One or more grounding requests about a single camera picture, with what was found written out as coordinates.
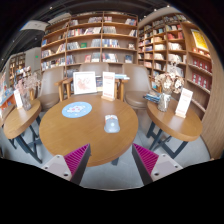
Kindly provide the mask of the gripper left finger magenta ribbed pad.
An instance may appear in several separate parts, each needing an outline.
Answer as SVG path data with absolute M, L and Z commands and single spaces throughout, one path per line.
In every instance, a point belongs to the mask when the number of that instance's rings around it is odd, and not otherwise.
M 54 156 L 42 169 L 79 185 L 90 156 L 91 148 L 86 144 L 65 156 Z

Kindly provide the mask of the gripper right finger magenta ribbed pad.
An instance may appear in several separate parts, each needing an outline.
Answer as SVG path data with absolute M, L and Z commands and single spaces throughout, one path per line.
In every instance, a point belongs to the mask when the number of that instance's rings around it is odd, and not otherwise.
M 182 166 L 166 154 L 158 155 L 140 145 L 132 144 L 132 155 L 138 168 L 143 185 L 168 176 Z

